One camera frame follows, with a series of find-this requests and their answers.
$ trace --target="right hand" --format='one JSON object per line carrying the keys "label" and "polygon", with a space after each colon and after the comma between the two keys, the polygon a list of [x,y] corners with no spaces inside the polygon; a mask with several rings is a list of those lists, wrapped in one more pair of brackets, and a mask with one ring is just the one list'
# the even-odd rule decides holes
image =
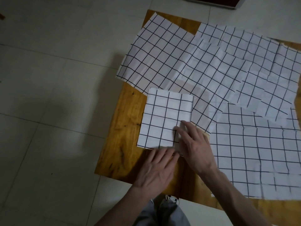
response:
{"label": "right hand", "polygon": [[212,149],[205,134],[192,123],[182,121],[188,133],[180,127],[175,127],[181,136],[180,148],[182,154],[195,173],[201,178],[218,170]]}

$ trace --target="left hand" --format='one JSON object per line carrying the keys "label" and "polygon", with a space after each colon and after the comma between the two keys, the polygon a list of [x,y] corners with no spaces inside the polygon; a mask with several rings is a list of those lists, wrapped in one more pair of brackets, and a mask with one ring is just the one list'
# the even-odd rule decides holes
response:
{"label": "left hand", "polygon": [[174,152],[174,148],[152,150],[131,189],[139,192],[146,201],[162,193],[173,178],[179,158],[178,153],[173,156]]}

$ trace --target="forearm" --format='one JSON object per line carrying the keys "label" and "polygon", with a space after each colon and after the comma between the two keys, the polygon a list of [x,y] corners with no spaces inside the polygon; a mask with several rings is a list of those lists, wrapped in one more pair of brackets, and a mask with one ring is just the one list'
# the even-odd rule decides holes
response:
{"label": "forearm", "polygon": [[214,194],[234,226],[271,225],[220,170],[217,169],[206,176],[201,175],[200,177]]}
{"label": "forearm", "polygon": [[147,201],[134,187],[131,187],[126,195],[95,226],[133,225]]}

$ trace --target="hand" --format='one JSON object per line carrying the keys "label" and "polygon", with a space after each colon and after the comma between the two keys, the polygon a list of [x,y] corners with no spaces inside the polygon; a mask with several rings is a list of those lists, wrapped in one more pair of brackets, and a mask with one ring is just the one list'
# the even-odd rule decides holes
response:
{"label": "hand", "polygon": [[179,158],[178,153],[173,156],[174,152],[174,148],[152,150],[131,189],[147,201],[162,193],[173,178],[175,164]]}
{"label": "hand", "polygon": [[195,173],[201,178],[210,172],[218,170],[208,138],[192,123],[182,121],[188,133],[180,127],[175,127],[181,136],[180,148],[182,154]]}

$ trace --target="wood grain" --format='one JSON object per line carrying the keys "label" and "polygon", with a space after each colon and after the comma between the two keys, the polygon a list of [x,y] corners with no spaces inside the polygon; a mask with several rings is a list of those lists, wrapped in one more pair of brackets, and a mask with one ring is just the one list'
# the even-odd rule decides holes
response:
{"label": "wood grain", "polygon": [[[148,10],[143,25],[155,11]],[[200,22],[165,13],[157,12],[169,21],[195,34]],[[301,50],[301,44],[280,41],[294,49]],[[113,115],[106,143],[101,151],[95,173],[120,181],[133,183],[149,150],[136,146],[146,96],[127,83],[123,83],[118,103]],[[301,118],[301,87],[295,100],[297,117]],[[210,190],[203,181],[190,169],[183,158],[180,158],[174,179],[164,191],[185,200],[222,209],[217,200],[211,197]],[[301,201],[271,201],[250,199],[271,223],[276,225],[299,225],[301,222]]]}

